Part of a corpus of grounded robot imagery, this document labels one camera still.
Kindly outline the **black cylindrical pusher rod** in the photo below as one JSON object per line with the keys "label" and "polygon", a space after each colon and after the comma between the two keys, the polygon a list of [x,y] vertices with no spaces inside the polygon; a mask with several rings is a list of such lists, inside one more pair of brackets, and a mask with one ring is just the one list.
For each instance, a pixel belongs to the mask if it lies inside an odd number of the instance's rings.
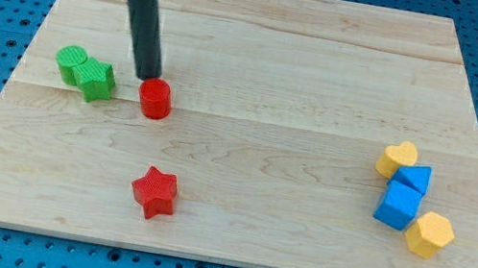
{"label": "black cylindrical pusher rod", "polygon": [[127,0],[136,77],[147,81],[162,72],[158,0]]}

